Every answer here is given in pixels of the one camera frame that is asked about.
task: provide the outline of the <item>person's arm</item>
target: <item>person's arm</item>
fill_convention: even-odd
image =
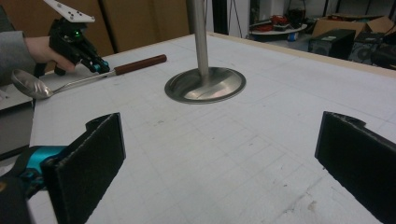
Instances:
[[[0,33],[0,80],[13,69],[31,69],[35,60],[29,53],[21,31]]]
[[[0,33],[0,82],[12,70],[32,70],[36,63],[54,61],[64,71],[73,71],[75,65],[50,48],[50,37],[23,37],[23,32]]]

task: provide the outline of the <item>metal pole base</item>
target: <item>metal pole base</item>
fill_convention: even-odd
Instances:
[[[165,92],[181,103],[209,104],[235,96],[246,83],[245,77],[233,69],[209,67],[209,76],[202,77],[196,68],[172,77]]]

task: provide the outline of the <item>brown wooden handle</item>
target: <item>brown wooden handle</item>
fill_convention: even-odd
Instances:
[[[134,63],[127,63],[125,65],[121,65],[118,67],[115,67],[114,70],[116,71],[116,75],[122,75],[125,73],[133,72],[145,67],[150,67],[152,65],[155,65],[157,63],[164,63],[166,62],[166,55],[158,55],[152,58],[147,58],[141,61],[137,61]]]

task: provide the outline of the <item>laboratory bench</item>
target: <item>laboratory bench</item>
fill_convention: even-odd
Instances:
[[[396,74],[299,50],[207,33],[209,66],[246,87],[213,104],[169,98],[167,81],[197,67],[193,35],[105,57],[111,67],[167,62],[61,91],[35,103],[30,146],[68,146],[85,123],[120,113],[126,159],[88,223],[380,223],[315,158],[324,111],[396,142]],[[92,76],[46,75],[56,89]],[[56,223],[50,197],[29,201]]]

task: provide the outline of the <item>sleeve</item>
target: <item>sleeve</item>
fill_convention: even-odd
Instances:
[[[23,40],[22,31],[0,33],[0,83],[7,82],[12,70],[32,72],[35,61]]]

